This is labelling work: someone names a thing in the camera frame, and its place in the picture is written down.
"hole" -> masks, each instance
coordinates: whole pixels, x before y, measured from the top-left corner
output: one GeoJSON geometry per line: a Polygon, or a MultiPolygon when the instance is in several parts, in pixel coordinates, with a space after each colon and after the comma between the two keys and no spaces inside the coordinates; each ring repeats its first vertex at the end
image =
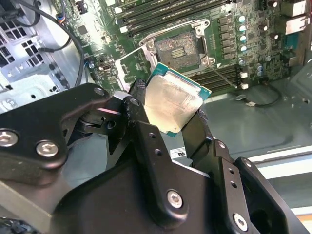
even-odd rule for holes
{"type": "Polygon", "coordinates": [[[9,58],[8,58],[8,61],[9,61],[9,62],[14,62],[15,59],[14,59],[13,57],[9,57],[9,58]]]}
{"type": "Polygon", "coordinates": [[[6,47],[1,48],[0,50],[4,54],[4,56],[6,56],[6,57],[11,55],[6,47]]]}
{"type": "Polygon", "coordinates": [[[161,156],[162,155],[162,152],[160,149],[155,149],[155,154],[158,155],[158,156],[161,156]]]}
{"type": "Polygon", "coordinates": [[[237,185],[236,185],[233,181],[231,181],[231,184],[232,184],[232,186],[233,186],[234,188],[237,189],[237,185]]]}
{"type": "Polygon", "coordinates": [[[9,28],[15,28],[15,25],[13,24],[12,21],[9,21],[6,23],[8,25],[9,28]]]}
{"type": "Polygon", "coordinates": [[[23,37],[26,36],[26,32],[23,28],[19,28],[19,32],[21,33],[23,37]]]}
{"type": "Polygon", "coordinates": [[[1,28],[2,28],[4,31],[9,29],[8,26],[6,26],[5,23],[0,23],[0,26],[1,26],[1,28]]]}
{"type": "Polygon", "coordinates": [[[136,105],[136,106],[139,106],[139,105],[140,105],[140,103],[139,103],[136,99],[134,99],[134,98],[130,99],[130,102],[131,102],[132,104],[136,105]]]}
{"type": "Polygon", "coordinates": [[[43,60],[42,56],[39,55],[39,54],[37,54],[37,58],[38,58],[38,60],[39,60],[40,62],[43,60]]]}
{"type": "Polygon", "coordinates": [[[302,101],[303,101],[305,104],[309,104],[309,103],[310,103],[310,100],[309,100],[309,99],[303,98],[302,101]]]}
{"type": "Polygon", "coordinates": [[[31,60],[34,62],[35,65],[37,65],[39,63],[38,59],[36,57],[32,57],[31,60]]]}
{"type": "Polygon", "coordinates": [[[34,53],[38,52],[37,48],[34,45],[32,45],[30,48],[34,51],[34,53]]]}
{"type": "Polygon", "coordinates": [[[116,126],[116,122],[115,121],[108,121],[106,123],[106,128],[107,129],[113,129],[116,126]]]}
{"type": "Polygon", "coordinates": [[[149,133],[148,134],[151,138],[156,138],[155,134],[154,133],[149,133]]]}
{"type": "Polygon", "coordinates": [[[21,35],[20,35],[20,33],[19,33],[19,31],[17,29],[14,29],[12,32],[14,33],[16,38],[21,38],[21,35]]]}
{"type": "Polygon", "coordinates": [[[29,48],[26,48],[26,52],[29,56],[32,56],[34,54],[29,48]]]}

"white sticker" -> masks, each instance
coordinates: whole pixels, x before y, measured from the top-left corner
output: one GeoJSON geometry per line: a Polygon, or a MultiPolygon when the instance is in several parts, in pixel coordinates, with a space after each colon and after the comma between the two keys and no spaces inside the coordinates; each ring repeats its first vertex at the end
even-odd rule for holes
{"type": "Polygon", "coordinates": [[[171,158],[184,157],[184,156],[186,156],[185,147],[170,150],[171,158]]]}

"screw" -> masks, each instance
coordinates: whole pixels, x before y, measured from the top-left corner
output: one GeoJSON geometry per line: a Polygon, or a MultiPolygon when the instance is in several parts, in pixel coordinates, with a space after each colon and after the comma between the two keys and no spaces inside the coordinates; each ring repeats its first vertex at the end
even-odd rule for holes
{"type": "Polygon", "coordinates": [[[247,159],[244,159],[244,163],[245,163],[248,167],[252,167],[252,164],[251,164],[247,159]]]}
{"type": "Polygon", "coordinates": [[[235,224],[240,228],[240,230],[244,232],[248,230],[248,225],[245,219],[240,214],[235,213],[233,215],[233,219],[234,219],[235,224]]]}
{"type": "Polygon", "coordinates": [[[225,149],[225,145],[222,141],[219,141],[219,145],[221,146],[221,148],[225,149]]]}
{"type": "Polygon", "coordinates": [[[104,90],[100,89],[100,88],[94,88],[94,92],[96,92],[97,94],[104,96],[104,90]]]}
{"type": "Polygon", "coordinates": [[[10,147],[15,145],[19,140],[18,135],[13,132],[2,130],[0,131],[0,146],[10,147]]]}
{"type": "Polygon", "coordinates": [[[134,98],[130,99],[130,102],[131,102],[132,104],[136,105],[136,106],[139,106],[139,105],[140,105],[140,103],[139,103],[136,99],[134,99],[134,98]]]}
{"type": "Polygon", "coordinates": [[[167,193],[167,199],[173,207],[175,208],[182,207],[182,204],[183,204],[182,198],[176,191],[170,190],[167,193]]]}
{"type": "Polygon", "coordinates": [[[36,151],[41,156],[53,157],[58,153],[59,148],[51,141],[43,141],[37,145],[36,151]]]}

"capacitor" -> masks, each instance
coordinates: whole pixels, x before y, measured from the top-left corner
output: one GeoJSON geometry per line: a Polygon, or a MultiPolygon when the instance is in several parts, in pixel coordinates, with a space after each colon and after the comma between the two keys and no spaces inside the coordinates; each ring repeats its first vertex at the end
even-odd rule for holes
{"type": "Polygon", "coordinates": [[[243,23],[243,22],[245,22],[246,18],[245,18],[245,16],[240,16],[240,17],[238,17],[237,20],[238,20],[238,22],[243,23]]]}
{"type": "Polygon", "coordinates": [[[238,27],[239,32],[245,32],[246,31],[246,26],[245,25],[241,25],[238,27]]]}
{"type": "Polygon", "coordinates": [[[247,46],[246,45],[241,45],[239,48],[238,48],[241,52],[244,52],[247,50],[247,46]]]}
{"type": "Polygon", "coordinates": [[[276,1],[269,1],[268,6],[270,7],[277,7],[277,2],[276,1]]]}
{"type": "Polygon", "coordinates": [[[239,59],[238,59],[238,64],[239,64],[240,66],[244,66],[244,65],[246,64],[246,62],[245,62],[242,58],[239,58],[239,59]]]}
{"type": "Polygon", "coordinates": [[[88,66],[89,66],[90,69],[93,69],[95,67],[94,62],[89,62],[88,66]]]}
{"type": "Polygon", "coordinates": [[[266,62],[270,62],[270,61],[271,61],[271,56],[270,56],[270,55],[266,56],[266,57],[265,57],[265,61],[266,61],[266,62]]]}
{"type": "Polygon", "coordinates": [[[273,40],[277,40],[279,38],[279,35],[277,33],[270,33],[270,38],[273,40]]]}
{"type": "Polygon", "coordinates": [[[246,39],[247,39],[247,37],[246,37],[245,35],[239,36],[239,40],[240,40],[241,42],[245,42],[246,39]]]}
{"type": "Polygon", "coordinates": [[[268,27],[264,24],[261,24],[259,25],[259,29],[262,30],[262,31],[267,31],[268,30],[268,27]]]}
{"type": "Polygon", "coordinates": [[[257,64],[257,71],[259,72],[263,71],[263,66],[260,63],[257,64]]]}

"black cable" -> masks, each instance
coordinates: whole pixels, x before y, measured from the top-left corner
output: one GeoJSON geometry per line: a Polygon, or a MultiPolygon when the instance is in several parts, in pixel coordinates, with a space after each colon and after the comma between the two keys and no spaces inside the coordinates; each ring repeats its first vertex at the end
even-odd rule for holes
{"type": "Polygon", "coordinates": [[[52,48],[42,47],[42,48],[38,48],[38,51],[40,51],[40,52],[47,52],[47,53],[53,53],[55,51],[59,51],[59,50],[64,49],[65,47],[67,47],[70,44],[71,41],[72,41],[72,39],[69,37],[68,40],[66,41],[66,43],[64,45],[62,45],[60,48],[52,49],[52,48]]]}
{"type": "Polygon", "coordinates": [[[277,93],[277,98],[274,101],[270,103],[266,103],[266,104],[258,104],[258,103],[254,103],[253,101],[250,101],[245,95],[238,95],[236,97],[236,100],[239,100],[239,101],[241,100],[245,102],[248,106],[253,106],[253,107],[258,107],[258,108],[267,108],[267,107],[273,106],[274,104],[278,103],[282,99],[283,97],[282,93],[278,89],[276,89],[274,86],[268,83],[264,83],[263,85],[265,85],[266,87],[268,87],[269,89],[277,93]]]}
{"type": "MultiPolygon", "coordinates": [[[[38,6],[38,3],[36,0],[33,0],[33,5],[35,8],[39,9],[39,6],[38,6]]],[[[14,22],[17,23],[18,25],[22,26],[22,27],[34,27],[35,25],[37,25],[39,23],[39,20],[40,20],[40,14],[35,12],[35,20],[32,24],[25,24],[25,23],[22,23],[18,20],[15,20],[14,22]]]]}
{"type": "Polygon", "coordinates": [[[77,75],[77,80],[75,82],[75,86],[80,85],[81,80],[82,80],[83,69],[84,69],[84,67],[83,67],[83,65],[84,65],[84,52],[83,52],[82,46],[81,46],[80,42],[77,40],[77,38],[65,26],[63,26],[62,24],[59,24],[59,22],[55,18],[53,18],[51,15],[45,13],[44,11],[41,11],[34,6],[29,5],[22,0],[12,0],[12,1],[19,3],[25,7],[33,10],[34,12],[46,17],[47,19],[51,20],[53,23],[57,24],[61,29],[63,29],[68,34],[68,36],[71,38],[71,40],[73,41],[73,43],[77,47],[78,52],[80,53],[80,64],[79,64],[79,70],[78,70],[78,75],[77,75]]]}

